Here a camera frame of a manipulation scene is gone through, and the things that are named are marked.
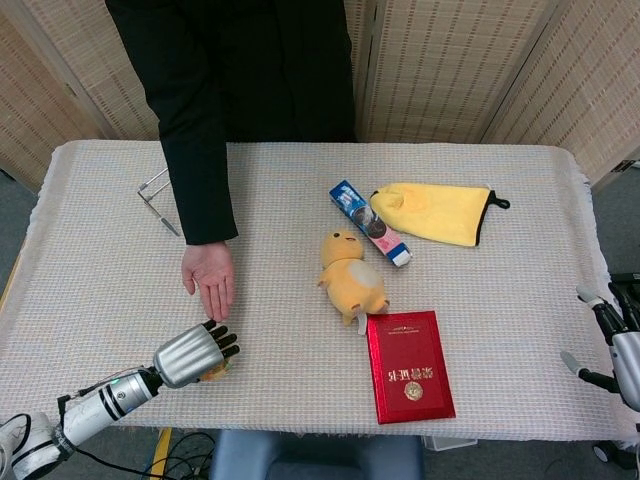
table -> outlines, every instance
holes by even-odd
[[[55,418],[57,396],[150,365],[164,341],[205,320],[181,285],[184,239],[136,194],[163,167],[157,142],[78,141],[54,153],[0,312],[0,420]],[[238,298],[227,324],[241,354],[223,380],[165,390],[121,424],[514,440],[635,432],[618,397],[579,381],[559,357],[565,349],[593,370],[611,368],[575,296],[578,284],[605,295],[608,274],[586,179],[568,152],[230,144],[229,168],[241,234],[230,242]],[[402,234],[414,256],[400,269],[365,240],[391,311],[436,311],[455,419],[377,424],[365,338],[316,287],[324,235],[354,228],[328,196],[343,179],[365,196],[396,181],[489,184],[511,202],[489,209],[475,248]],[[154,203],[179,226],[169,189]]]

human hand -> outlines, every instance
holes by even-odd
[[[234,294],[233,263],[227,244],[188,245],[182,257],[182,284],[189,295],[198,285],[209,318],[216,322],[226,319]]]

jacket sleeve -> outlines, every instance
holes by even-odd
[[[170,0],[106,0],[159,120],[187,244],[235,237],[220,98],[204,48]]]

blue chair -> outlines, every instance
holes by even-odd
[[[332,436],[223,430],[211,480],[424,480],[420,437]],[[295,475],[286,472],[295,471]]]

gold emblem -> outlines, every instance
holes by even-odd
[[[404,386],[404,394],[409,400],[417,402],[422,398],[422,387],[418,382],[409,382]]]

